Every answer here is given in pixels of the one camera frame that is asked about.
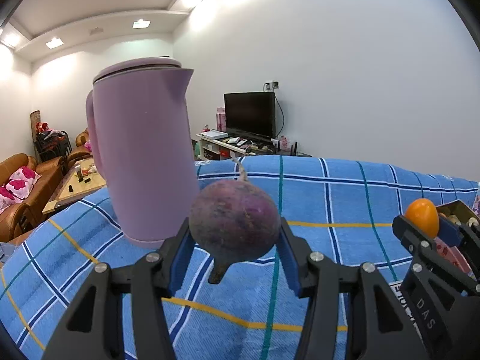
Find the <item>white tv stand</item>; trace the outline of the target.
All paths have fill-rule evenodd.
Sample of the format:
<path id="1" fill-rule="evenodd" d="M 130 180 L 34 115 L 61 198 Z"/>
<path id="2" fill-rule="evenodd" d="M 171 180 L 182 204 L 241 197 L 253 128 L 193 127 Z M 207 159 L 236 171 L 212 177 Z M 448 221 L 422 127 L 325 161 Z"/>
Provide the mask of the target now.
<path id="1" fill-rule="evenodd" d="M 312 155 L 298 150 L 298 143 L 292 144 L 289 149 L 283 150 L 278 141 L 252 141 L 241 137 L 219 138 L 214 131 L 199 133 L 196 137 L 194 152 L 202 160 L 226 160 L 246 156 L 258 155 L 285 155 L 311 158 Z"/>

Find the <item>pink metal tin box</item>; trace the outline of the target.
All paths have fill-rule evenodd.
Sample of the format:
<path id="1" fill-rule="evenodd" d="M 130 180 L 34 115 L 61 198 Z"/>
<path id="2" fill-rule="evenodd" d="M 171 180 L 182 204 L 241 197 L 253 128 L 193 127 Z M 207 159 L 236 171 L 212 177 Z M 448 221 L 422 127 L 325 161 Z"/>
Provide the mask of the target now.
<path id="1" fill-rule="evenodd" d="M 446 246 L 439 252 L 465 274 L 479 281 L 479 217 L 461 200 L 437 207 L 438 238 Z"/>

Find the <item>black flat television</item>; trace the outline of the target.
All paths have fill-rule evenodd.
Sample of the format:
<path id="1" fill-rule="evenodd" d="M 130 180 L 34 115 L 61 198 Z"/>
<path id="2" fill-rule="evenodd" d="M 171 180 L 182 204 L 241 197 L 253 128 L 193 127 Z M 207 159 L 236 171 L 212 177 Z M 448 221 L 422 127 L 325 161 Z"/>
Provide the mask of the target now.
<path id="1" fill-rule="evenodd" d="M 265 138 L 276 135 L 276 100 L 273 92 L 224 94 L 227 133 Z"/>

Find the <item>purple round turnip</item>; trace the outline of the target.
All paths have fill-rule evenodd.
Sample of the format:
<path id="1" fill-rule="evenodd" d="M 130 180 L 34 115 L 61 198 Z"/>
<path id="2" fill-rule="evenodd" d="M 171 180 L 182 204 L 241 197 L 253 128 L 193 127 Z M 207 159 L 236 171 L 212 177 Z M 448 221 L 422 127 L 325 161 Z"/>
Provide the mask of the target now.
<path id="1" fill-rule="evenodd" d="M 281 216 L 272 198 L 253 185 L 239 160 L 236 180 L 202 189 L 190 209 L 190 234 L 213 258 L 208 283 L 219 284 L 236 263 L 267 254 L 280 237 Z"/>

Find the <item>small orange tangerine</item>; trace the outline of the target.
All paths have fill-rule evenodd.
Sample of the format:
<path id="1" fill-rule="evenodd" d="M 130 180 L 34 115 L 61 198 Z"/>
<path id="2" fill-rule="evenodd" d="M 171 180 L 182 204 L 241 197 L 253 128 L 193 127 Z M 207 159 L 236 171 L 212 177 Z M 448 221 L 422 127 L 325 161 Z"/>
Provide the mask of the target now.
<path id="1" fill-rule="evenodd" d="M 413 201 L 404 217 L 420 229 L 426 236 L 436 238 L 439 234 L 439 213 L 436 206 L 427 198 Z"/>

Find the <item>purple electric kettle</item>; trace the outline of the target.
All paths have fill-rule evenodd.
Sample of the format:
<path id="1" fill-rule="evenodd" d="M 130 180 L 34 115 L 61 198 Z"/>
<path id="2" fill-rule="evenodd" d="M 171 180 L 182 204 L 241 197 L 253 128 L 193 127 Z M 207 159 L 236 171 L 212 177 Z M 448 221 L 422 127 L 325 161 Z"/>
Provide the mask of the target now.
<path id="1" fill-rule="evenodd" d="M 97 74 L 85 101 L 94 163 L 140 247 L 176 235 L 199 193 L 185 100 L 193 73 L 173 58 L 132 59 Z"/>

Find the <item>brown leather sofa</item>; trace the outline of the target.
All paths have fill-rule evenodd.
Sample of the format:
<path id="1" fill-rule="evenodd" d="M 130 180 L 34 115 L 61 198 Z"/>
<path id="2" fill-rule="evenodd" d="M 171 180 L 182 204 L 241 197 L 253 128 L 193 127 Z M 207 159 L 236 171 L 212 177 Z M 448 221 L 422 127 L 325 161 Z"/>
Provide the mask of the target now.
<path id="1" fill-rule="evenodd" d="M 14 154 L 1 162 L 1 241 L 9 242 L 35 228 L 45 218 L 42 213 L 68 170 L 89 158 L 88 133 L 77 137 L 77 147 L 68 156 L 42 163 L 26 154 Z"/>

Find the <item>white floral mug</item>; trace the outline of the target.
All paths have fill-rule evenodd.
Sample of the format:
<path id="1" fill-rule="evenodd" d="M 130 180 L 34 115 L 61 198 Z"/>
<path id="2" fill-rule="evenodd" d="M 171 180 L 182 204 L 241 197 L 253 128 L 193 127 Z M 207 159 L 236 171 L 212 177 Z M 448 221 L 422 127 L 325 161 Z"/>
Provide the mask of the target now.
<path id="1" fill-rule="evenodd" d="M 473 213 L 475 213 L 477 217 L 480 217 L 480 191 L 479 190 L 477 191 L 475 199 L 473 201 L 472 211 Z"/>

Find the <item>wooden coffee table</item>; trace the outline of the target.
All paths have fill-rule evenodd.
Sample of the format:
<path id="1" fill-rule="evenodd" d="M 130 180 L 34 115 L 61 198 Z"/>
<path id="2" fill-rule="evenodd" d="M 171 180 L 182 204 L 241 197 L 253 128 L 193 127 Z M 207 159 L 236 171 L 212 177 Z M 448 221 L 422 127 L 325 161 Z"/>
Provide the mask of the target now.
<path id="1" fill-rule="evenodd" d="M 77 161 L 55 189 L 42 210 L 43 215 L 61 211 L 106 186 L 93 158 Z"/>

